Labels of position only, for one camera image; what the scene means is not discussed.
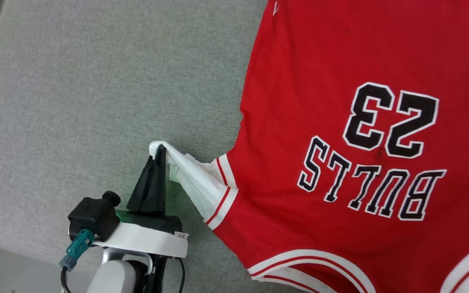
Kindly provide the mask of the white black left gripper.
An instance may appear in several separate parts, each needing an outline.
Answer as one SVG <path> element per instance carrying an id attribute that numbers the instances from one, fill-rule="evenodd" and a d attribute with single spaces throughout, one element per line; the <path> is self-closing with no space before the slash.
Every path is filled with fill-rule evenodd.
<path id="1" fill-rule="evenodd" d="M 158 146 L 156 153 L 156 199 L 150 193 L 153 178 L 153 157 L 148 157 L 141 175 L 127 204 L 127 211 L 117 211 L 119 225 L 104 242 L 96 245 L 113 248 L 127 253 L 147 253 L 174 258 L 185 258 L 188 252 L 188 235 L 184 233 L 179 217 L 166 213 L 166 158 L 164 145 Z M 154 212 L 162 216 L 145 215 L 134 212 Z"/>

